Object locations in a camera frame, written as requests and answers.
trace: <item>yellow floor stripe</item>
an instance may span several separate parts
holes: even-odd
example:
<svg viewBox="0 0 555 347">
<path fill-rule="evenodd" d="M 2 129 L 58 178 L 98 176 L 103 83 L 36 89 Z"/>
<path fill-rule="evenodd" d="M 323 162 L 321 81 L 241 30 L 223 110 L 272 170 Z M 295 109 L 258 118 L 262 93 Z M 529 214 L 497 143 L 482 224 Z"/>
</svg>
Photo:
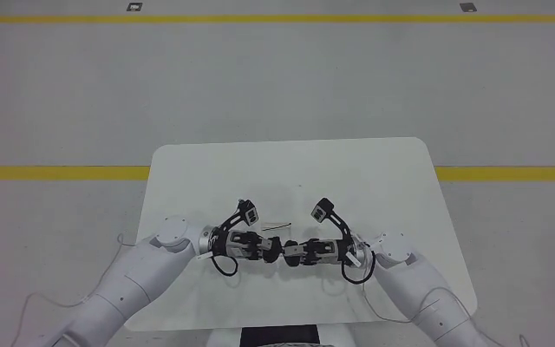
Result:
<svg viewBox="0 0 555 347">
<path fill-rule="evenodd" d="M 146 180 L 150 167 L 0 167 L 0 180 Z M 555 167 L 435 167 L 453 182 L 555 181 Z"/>
<path fill-rule="evenodd" d="M 555 15 L 0 16 L 0 23 L 555 23 Z"/>
<path fill-rule="evenodd" d="M 435 167 L 443 181 L 555 181 L 555 167 Z"/>
<path fill-rule="evenodd" d="M 0 180 L 146 180 L 150 167 L 0 167 Z"/>
</svg>

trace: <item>floor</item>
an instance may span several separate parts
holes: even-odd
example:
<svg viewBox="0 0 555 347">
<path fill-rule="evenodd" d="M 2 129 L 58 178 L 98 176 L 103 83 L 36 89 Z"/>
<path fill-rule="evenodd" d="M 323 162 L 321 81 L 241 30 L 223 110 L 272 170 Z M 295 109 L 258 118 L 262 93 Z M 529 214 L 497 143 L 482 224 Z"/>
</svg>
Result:
<svg viewBox="0 0 555 347">
<path fill-rule="evenodd" d="M 477 14 L 555 4 L 476 1 Z M 554 166 L 555 23 L 6 23 L 129 15 L 127 2 L 0 3 L 0 166 L 142 166 L 168 143 L 417 136 L 436 166 Z M 144 15 L 461 15 L 438 0 L 158 0 Z M 70 302 L 95 284 L 145 181 L 0 180 L 0 345 L 25 296 Z M 555 186 L 441 188 L 476 321 L 507 346 L 555 340 Z M 32 301 L 20 345 L 69 315 Z M 414 326 L 352 324 L 363 346 L 429 346 Z M 201 346 L 208 331 L 135 333 L 110 346 Z"/>
</svg>

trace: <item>white table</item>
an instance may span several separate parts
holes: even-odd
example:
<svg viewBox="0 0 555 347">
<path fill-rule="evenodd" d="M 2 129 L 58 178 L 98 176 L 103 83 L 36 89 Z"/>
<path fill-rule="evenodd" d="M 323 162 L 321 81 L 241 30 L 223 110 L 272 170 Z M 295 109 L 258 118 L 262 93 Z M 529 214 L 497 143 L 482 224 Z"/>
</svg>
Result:
<svg viewBox="0 0 555 347">
<path fill-rule="evenodd" d="M 340 239 L 329 221 L 310 216 L 322 198 L 367 239 L 403 231 L 439 269 L 468 310 L 476 297 L 426 145 L 416 138 L 222 143 L 164 146 L 148 178 L 137 239 L 169 215 L 217 225 L 238 199 L 257 206 L 261 223 L 292 223 L 291 238 Z M 194 259 L 153 304 L 126 323 L 132 331 L 165 331 L 287 324 L 371 322 L 360 286 L 338 265 L 290 268 L 239 260 L 226 278 L 210 260 Z M 361 273 L 351 273 L 354 277 Z M 369 301 L 402 318 L 375 279 Z"/>
</svg>

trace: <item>black cable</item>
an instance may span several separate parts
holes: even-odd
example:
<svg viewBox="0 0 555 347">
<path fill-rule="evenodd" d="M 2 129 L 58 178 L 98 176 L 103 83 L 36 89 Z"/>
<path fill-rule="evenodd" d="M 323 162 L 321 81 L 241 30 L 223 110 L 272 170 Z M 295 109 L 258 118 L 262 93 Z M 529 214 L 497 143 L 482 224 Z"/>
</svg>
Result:
<svg viewBox="0 0 555 347">
<path fill-rule="evenodd" d="M 267 232 L 268 230 L 274 230 L 274 229 L 281 229 L 281 228 L 284 228 L 284 227 L 290 226 L 290 225 L 291 225 L 291 223 L 283 224 L 282 226 L 273 226 L 273 227 L 270 227 L 270 228 L 262 229 L 261 232 Z"/>
<path fill-rule="evenodd" d="M 372 274 L 374 273 L 374 268 L 375 268 L 375 253 L 374 251 L 372 251 L 372 266 L 370 267 L 370 272 L 368 274 L 368 276 L 366 276 L 365 278 L 361 279 L 361 280 L 354 280 L 351 279 L 347 276 L 347 273 L 345 273 L 345 260 L 343 260 L 341 262 L 341 274 L 343 275 L 343 278 L 345 278 L 345 280 L 349 283 L 352 283 L 353 285 L 361 285 L 364 282 L 368 281 L 371 277 Z"/>
<path fill-rule="evenodd" d="M 221 273 L 222 275 L 227 276 L 227 277 L 231 277 L 231 276 L 235 275 L 237 273 L 237 270 L 239 269 L 239 264 L 238 264 L 237 260 L 233 257 L 228 257 L 226 255 L 223 255 L 222 257 L 227 257 L 227 258 L 233 260 L 233 263 L 235 263 L 235 270 L 233 270 L 233 272 L 223 271 L 222 268 L 219 267 L 218 263 L 216 262 L 216 259 L 214 257 L 210 257 L 210 259 L 212 260 L 212 264 L 214 264 L 214 267 L 216 268 L 216 270 L 218 270 L 219 273 Z"/>
</svg>

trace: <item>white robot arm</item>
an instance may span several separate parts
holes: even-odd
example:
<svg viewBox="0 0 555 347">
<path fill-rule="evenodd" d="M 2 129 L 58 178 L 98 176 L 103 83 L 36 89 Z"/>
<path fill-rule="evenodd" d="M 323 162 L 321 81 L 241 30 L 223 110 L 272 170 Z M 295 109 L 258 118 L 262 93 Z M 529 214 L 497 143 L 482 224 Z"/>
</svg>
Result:
<svg viewBox="0 0 555 347">
<path fill-rule="evenodd" d="M 343 268 L 367 261 L 365 247 L 375 255 L 374 274 L 378 283 L 399 311 L 439 347 L 486 346 L 450 292 L 435 290 L 448 288 L 447 282 L 424 256 L 412 249 L 402 233 L 383 234 L 367 244 L 356 235 L 351 236 L 346 223 L 326 199 L 315 207 L 312 216 L 318 222 L 331 220 L 342 231 L 343 239 L 311 239 L 300 245 L 288 241 L 281 246 L 279 239 L 233 231 L 231 228 L 241 221 L 251 225 L 258 220 L 256 208 L 249 200 L 240 200 L 238 211 L 217 228 L 194 226 L 179 216 L 166 218 L 158 232 L 140 241 L 114 263 L 96 293 L 68 323 L 32 346 L 106 345 L 131 316 L 158 298 L 195 256 L 223 255 L 273 262 L 283 255 L 289 266 L 341 264 Z M 232 276 L 235 272 L 222 273 Z"/>
<path fill-rule="evenodd" d="M 199 254 L 203 228 L 179 216 L 166 218 L 159 231 L 118 259 L 96 293 L 76 315 L 34 347 L 100 347 L 137 311 L 152 303 Z"/>
<path fill-rule="evenodd" d="M 397 309 L 438 347 L 486 347 L 484 337 L 437 269 L 405 240 L 384 233 L 372 242 L 374 275 Z"/>
</svg>

